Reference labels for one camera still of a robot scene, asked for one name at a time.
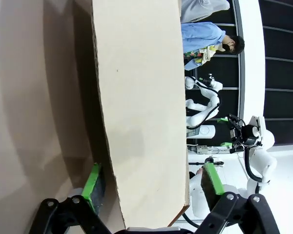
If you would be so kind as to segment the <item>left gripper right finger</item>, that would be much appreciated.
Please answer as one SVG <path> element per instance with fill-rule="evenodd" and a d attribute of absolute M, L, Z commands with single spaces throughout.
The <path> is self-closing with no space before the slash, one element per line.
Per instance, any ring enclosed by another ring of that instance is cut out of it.
<path fill-rule="evenodd" d="M 205 163 L 201 186 L 210 213 L 199 226 L 199 234 L 221 234 L 229 225 L 237 224 L 243 234 L 280 234 L 272 211 L 262 194 L 248 198 L 225 192 L 212 163 Z"/>

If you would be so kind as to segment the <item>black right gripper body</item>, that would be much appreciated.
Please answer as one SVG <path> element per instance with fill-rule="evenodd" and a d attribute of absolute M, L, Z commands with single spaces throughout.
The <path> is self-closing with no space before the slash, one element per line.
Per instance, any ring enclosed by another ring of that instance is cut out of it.
<path fill-rule="evenodd" d="M 233 142 L 241 142 L 244 146 L 253 146 L 257 138 L 252 133 L 252 126 L 246 125 L 241 128 L 231 128 L 230 129 L 230 137 Z"/>

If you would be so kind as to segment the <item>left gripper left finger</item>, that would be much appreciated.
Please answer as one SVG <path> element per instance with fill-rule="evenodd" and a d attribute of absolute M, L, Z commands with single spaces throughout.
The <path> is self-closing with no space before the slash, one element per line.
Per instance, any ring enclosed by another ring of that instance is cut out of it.
<path fill-rule="evenodd" d="M 40 203 L 30 234 L 67 234 L 73 226 L 80 226 L 85 234 L 112 234 L 99 218 L 104 194 L 104 172 L 95 163 L 80 194 L 62 202 L 46 198 Z"/>

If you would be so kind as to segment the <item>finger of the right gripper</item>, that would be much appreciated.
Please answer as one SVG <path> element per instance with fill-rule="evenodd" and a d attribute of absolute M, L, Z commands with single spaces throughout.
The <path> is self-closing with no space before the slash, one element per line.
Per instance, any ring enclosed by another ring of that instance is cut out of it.
<path fill-rule="evenodd" d="M 237 141 L 237 142 L 223 142 L 220 144 L 222 147 L 226 147 L 230 154 L 243 152 L 244 151 L 244 144 Z"/>
<path fill-rule="evenodd" d="M 228 114 L 225 117 L 221 117 L 217 120 L 217 123 L 220 124 L 225 124 L 228 128 L 241 128 L 242 125 L 240 124 L 240 118 L 232 115 L 232 114 Z"/>

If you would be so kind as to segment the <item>large cardboard box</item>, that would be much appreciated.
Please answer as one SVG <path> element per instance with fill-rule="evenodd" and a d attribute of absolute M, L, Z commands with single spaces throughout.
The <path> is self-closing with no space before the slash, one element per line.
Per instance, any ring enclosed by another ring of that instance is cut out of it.
<path fill-rule="evenodd" d="M 90 14 L 98 94 L 117 196 L 113 232 L 170 226 L 189 206 L 180 0 L 77 0 Z"/>

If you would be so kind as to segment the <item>slim black stand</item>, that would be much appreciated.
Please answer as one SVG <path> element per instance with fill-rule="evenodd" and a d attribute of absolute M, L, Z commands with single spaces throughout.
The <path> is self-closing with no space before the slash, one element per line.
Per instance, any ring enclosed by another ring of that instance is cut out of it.
<path fill-rule="evenodd" d="M 205 159 L 204 162 L 189 162 L 188 165 L 191 166 L 204 166 L 206 163 L 211 163 L 215 167 L 223 167 L 224 162 L 223 161 L 217 161 L 215 157 L 208 157 Z"/>

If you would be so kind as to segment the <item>person in light blue shirt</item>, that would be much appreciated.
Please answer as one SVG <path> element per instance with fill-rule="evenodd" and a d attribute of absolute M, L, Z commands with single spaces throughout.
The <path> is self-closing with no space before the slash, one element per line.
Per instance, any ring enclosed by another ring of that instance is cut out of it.
<path fill-rule="evenodd" d="M 204 65 L 216 52 L 238 55 L 245 48 L 241 36 L 230 36 L 212 22 L 182 23 L 181 33 L 186 71 Z"/>

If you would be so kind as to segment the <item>person in grey top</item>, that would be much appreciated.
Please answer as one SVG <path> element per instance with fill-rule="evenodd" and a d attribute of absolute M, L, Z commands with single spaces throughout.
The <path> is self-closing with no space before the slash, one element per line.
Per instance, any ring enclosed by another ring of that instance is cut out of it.
<path fill-rule="evenodd" d="M 181 23 L 200 21 L 218 11 L 230 9 L 227 0 L 181 0 Z"/>

